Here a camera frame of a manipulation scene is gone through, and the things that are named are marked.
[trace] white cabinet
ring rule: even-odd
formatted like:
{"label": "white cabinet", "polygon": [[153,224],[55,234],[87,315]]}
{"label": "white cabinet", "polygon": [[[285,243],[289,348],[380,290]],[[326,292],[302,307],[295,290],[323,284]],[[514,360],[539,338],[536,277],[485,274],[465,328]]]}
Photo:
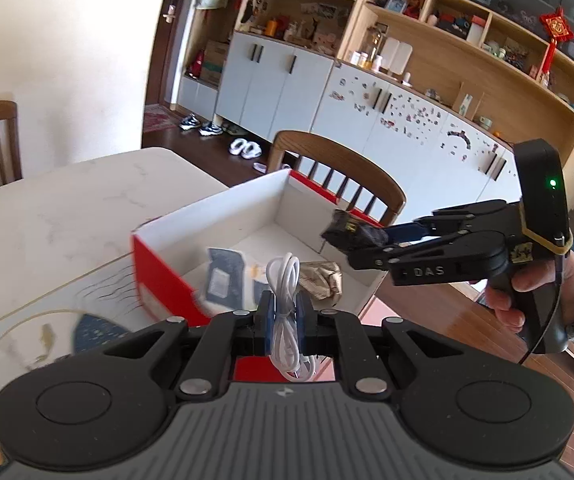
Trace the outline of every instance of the white cabinet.
{"label": "white cabinet", "polygon": [[449,113],[411,92],[391,85],[382,113],[369,134],[363,155],[387,171],[408,194],[425,171],[426,161]]}
{"label": "white cabinet", "polygon": [[293,50],[267,140],[273,142],[276,133],[282,130],[311,130],[333,64],[330,58],[299,48]]}
{"label": "white cabinet", "polygon": [[389,83],[346,64],[331,71],[312,133],[363,153]]}
{"label": "white cabinet", "polygon": [[473,126],[449,114],[409,190],[397,223],[428,216],[435,209],[478,200],[490,180],[494,153],[502,147]]}
{"label": "white cabinet", "polygon": [[521,183],[518,180],[514,154],[510,150],[500,148],[496,152],[490,170],[490,180],[478,197],[477,202],[500,198],[507,203],[518,202],[521,198]]}
{"label": "white cabinet", "polygon": [[202,81],[183,76],[178,91],[178,104],[211,121],[216,107],[218,91]]}
{"label": "white cabinet", "polygon": [[280,130],[308,132],[332,65],[325,56],[235,33],[216,113],[268,140]]}
{"label": "white cabinet", "polygon": [[240,124],[247,91],[256,67],[260,39],[245,34],[234,34],[222,72],[216,102],[216,113]]}
{"label": "white cabinet", "polygon": [[247,91],[240,126],[268,138],[273,116],[283,91],[293,47],[275,41],[259,40],[256,66]]}

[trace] doormat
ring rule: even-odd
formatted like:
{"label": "doormat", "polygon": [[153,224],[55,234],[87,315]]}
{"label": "doormat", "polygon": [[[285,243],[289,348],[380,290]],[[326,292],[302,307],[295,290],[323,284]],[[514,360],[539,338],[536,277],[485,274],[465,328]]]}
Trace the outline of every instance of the doormat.
{"label": "doormat", "polygon": [[142,132],[157,132],[166,128],[177,126],[178,121],[162,105],[146,105],[145,117],[142,123]]}

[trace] red chinese knot ornament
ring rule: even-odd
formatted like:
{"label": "red chinese knot ornament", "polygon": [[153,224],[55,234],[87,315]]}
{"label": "red chinese knot ornament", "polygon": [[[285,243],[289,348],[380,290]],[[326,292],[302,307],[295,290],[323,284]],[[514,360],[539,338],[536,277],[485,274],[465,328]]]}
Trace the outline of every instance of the red chinese knot ornament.
{"label": "red chinese knot ornament", "polygon": [[561,43],[563,43],[565,41],[573,40],[574,32],[572,32],[570,26],[568,25],[567,20],[563,16],[562,7],[556,9],[556,12],[554,12],[553,14],[542,15],[541,23],[543,24],[545,31],[551,38],[550,46],[547,48],[547,52],[545,53],[545,60],[542,63],[542,70],[541,70],[542,76],[548,78],[558,42],[560,41]]}

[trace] white usb cable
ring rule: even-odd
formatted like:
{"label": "white usb cable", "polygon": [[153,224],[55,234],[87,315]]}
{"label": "white usb cable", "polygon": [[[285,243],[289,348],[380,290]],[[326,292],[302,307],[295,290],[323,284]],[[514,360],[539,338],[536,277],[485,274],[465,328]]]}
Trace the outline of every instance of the white usb cable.
{"label": "white usb cable", "polygon": [[294,293],[298,285],[301,263],[291,253],[267,264],[267,282],[276,296],[276,316],[273,322],[273,365],[290,381],[304,383],[316,374],[316,357],[304,356],[298,348],[296,306]]}

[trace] red and white box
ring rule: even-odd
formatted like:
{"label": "red and white box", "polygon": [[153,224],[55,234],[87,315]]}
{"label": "red and white box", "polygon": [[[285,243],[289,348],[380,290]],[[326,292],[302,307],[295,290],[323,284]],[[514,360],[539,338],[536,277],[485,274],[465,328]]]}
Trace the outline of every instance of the red and white box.
{"label": "red and white box", "polygon": [[334,195],[283,170],[144,224],[133,232],[132,245],[145,308],[158,320],[183,316],[190,326],[207,324],[209,313],[196,293],[206,279],[206,249],[215,247],[241,251],[263,266],[286,253],[301,262],[336,262],[343,271],[343,294],[335,308],[359,315],[385,272],[353,270],[347,257],[320,237],[335,209]]}

